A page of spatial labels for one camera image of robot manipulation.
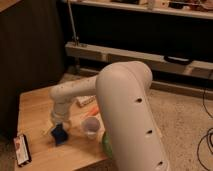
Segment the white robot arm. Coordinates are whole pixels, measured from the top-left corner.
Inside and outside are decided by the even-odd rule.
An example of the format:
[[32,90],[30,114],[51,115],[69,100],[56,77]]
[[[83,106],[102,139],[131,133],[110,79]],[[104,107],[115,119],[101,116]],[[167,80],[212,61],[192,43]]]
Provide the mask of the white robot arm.
[[117,62],[99,74],[54,86],[51,120],[69,119],[72,100],[94,95],[119,171],[171,171],[147,99],[151,69],[140,61]]

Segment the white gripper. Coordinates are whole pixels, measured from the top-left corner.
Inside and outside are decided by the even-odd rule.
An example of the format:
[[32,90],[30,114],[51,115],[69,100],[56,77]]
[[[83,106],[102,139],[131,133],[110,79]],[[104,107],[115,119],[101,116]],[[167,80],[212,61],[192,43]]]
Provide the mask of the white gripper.
[[68,131],[72,125],[70,120],[70,114],[69,113],[57,114],[54,111],[52,111],[50,118],[52,125],[55,127],[51,131],[51,135],[55,140],[55,144],[60,145],[68,140],[68,134],[66,131]]

